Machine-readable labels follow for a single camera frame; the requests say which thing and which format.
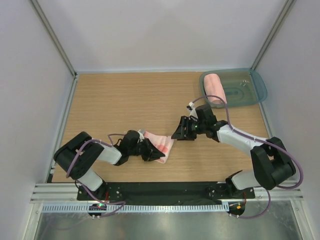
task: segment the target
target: towel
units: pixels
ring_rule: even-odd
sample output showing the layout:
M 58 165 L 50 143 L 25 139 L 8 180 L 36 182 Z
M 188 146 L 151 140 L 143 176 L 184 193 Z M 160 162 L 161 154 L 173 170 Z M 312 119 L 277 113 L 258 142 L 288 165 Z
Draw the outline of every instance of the towel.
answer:
M 206 95 L 218 96 L 227 103 L 224 88 L 222 87 L 220 77 L 217 74 L 211 73 L 204 77 L 204 91 Z M 209 96 L 208 100 L 213 104 L 222 104 L 220 99 L 213 96 Z
M 160 157 L 160 159 L 155 160 L 159 163 L 165 164 L 168 157 L 170 150 L 174 144 L 174 140 L 171 139 L 171 136 L 160 136 L 160 135 L 155 135 L 153 133 L 150 133 L 148 131 L 144 130 L 139 130 L 140 133 L 143 134 L 143 136 L 146 139 L 149 139 L 150 142 L 160 151 L 162 152 L 165 156 Z

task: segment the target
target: white backdrop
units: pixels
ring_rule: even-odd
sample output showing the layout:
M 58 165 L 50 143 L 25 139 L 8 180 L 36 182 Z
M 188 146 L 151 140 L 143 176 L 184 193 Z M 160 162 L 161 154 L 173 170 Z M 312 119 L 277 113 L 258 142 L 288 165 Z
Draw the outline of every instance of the white backdrop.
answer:
M 21 240 L 72 76 L 27 0 L 0 1 L 0 239 Z
M 39 0 L 78 72 L 251 67 L 285 0 Z
M 260 65 L 263 102 L 274 134 L 304 169 L 303 197 L 320 222 L 320 1 L 296 1 Z

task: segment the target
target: gray floor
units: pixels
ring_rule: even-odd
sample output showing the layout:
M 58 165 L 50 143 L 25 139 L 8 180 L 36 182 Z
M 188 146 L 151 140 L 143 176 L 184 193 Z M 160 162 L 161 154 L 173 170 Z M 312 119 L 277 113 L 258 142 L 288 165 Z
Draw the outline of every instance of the gray floor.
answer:
M 266 204 L 248 202 L 244 216 L 261 212 Z M 287 201 L 273 201 L 265 215 L 252 220 L 225 212 L 128 213 L 100 220 L 83 213 L 42 213 L 36 236 L 37 240 L 302 240 Z

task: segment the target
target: rolled pink towel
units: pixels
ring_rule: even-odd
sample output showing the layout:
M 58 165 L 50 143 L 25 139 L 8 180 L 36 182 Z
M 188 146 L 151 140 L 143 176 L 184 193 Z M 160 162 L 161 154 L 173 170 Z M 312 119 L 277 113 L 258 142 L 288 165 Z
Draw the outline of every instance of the rolled pink towel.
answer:
M 211 73 L 204 77 L 204 91 L 206 95 L 218 96 L 227 103 L 224 88 L 217 74 Z M 216 97 L 209 96 L 208 100 L 213 104 L 222 104 L 221 100 Z
M 149 139 L 150 142 L 162 153 L 164 153 L 165 156 L 160 157 L 160 159 L 156 160 L 159 163 L 165 164 L 168 157 L 170 150 L 172 148 L 172 145 L 174 144 L 174 140 L 171 139 L 171 136 L 159 136 L 154 135 L 148 131 L 145 131 L 143 133 L 143 136 L 146 139 Z

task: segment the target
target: wooden table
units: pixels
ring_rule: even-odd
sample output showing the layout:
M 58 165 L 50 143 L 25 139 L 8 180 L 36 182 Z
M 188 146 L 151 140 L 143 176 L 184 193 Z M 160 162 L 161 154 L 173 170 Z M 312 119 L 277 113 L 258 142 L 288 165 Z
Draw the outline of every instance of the wooden table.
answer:
M 156 135 L 171 135 L 186 106 L 199 97 L 201 72 L 82 74 L 76 86 L 66 124 L 65 144 L 85 131 L 108 141 L 108 134 L 145 129 Z M 218 120 L 226 120 L 224 109 L 213 109 Z M 237 128 L 267 137 L 259 106 L 230 108 Z M 175 141 L 165 164 L 144 162 L 131 156 L 121 166 L 96 161 L 94 170 L 106 182 L 198 182 L 224 181 L 229 175 L 252 168 L 251 158 L 227 144 L 205 135 L 195 141 Z M 58 165 L 52 182 L 71 182 Z

